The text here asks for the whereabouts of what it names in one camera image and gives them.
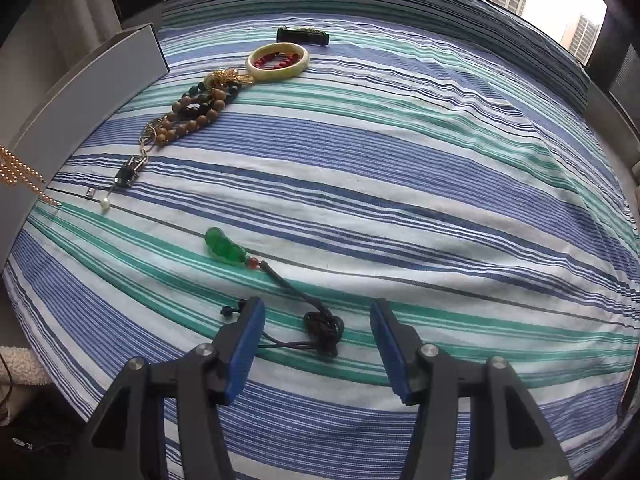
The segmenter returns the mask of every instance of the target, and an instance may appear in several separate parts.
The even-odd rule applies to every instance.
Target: green pendant
[[[221,229],[212,227],[204,235],[204,241],[215,259],[235,266],[243,266],[247,260],[246,251],[232,242]]]

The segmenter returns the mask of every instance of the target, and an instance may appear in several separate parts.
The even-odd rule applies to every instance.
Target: metal screw
[[[504,368],[507,367],[507,359],[497,355],[496,357],[491,358],[491,364],[495,368],[498,368],[498,370],[503,370]]]
[[[132,370],[140,370],[145,365],[145,360],[142,357],[134,357],[129,359],[129,368]]]
[[[420,347],[420,353],[425,357],[436,357],[440,349],[436,345],[432,345],[431,343],[427,343]]]
[[[213,345],[211,343],[200,343],[196,346],[196,354],[202,356],[213,354]]]

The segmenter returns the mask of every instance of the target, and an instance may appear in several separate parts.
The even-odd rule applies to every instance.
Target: bed
[[[210,340],[238,298],[263,298],[271,335],[304,338],[308,304],[210,257],[204,233],[220,227],[346,325],[334,359],[258,352],[221,410],[239,479],[398,478],[415,409],[388,387],[369,327],[377,297],[457,358],[508,359],[579,474],[633,415],[616,407],[640,286],[636,226],[581,115],[584,71],[484,0],[405,0],[404,14],[398,0],[364,1],[168,0],[170,73],[87,138],[48,188],[62,206],[37,204],[16,240],[2,277],[25,334],[84,418],[130,357]],[[480,32],[468,25],[479,14],[493,24]],[[102,213],[144,124],[283,25],[331,42],[308,48],[300,76],[255,84],[215,124],[154,150]],[[468,410],[462,399],[455,479]]]

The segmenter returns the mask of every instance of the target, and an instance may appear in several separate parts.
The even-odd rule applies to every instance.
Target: red bead
[[[256,258],[255,256],[252,256],[246,261],[246,266],[251,270],[257,269],[260,266],[260,260],[258,260],[258,258]]]

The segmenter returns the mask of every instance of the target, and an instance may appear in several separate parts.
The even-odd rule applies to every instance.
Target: gold bead chain
[[[2,178],[5,184],[15,186],[18,182],[23,182],[29,187],[29,189],[38,195],[40,200],[44,200],[44,202],[49,205],[60,205],[60,202],[45,195],[42,190],[31,181],[32,178],[35,178],[44,183],[42,175],[33,168],[23,164],[18,160],[18,157],[1,144],[0,158],[2,159],[2,162],[0,162],[0,178]]]

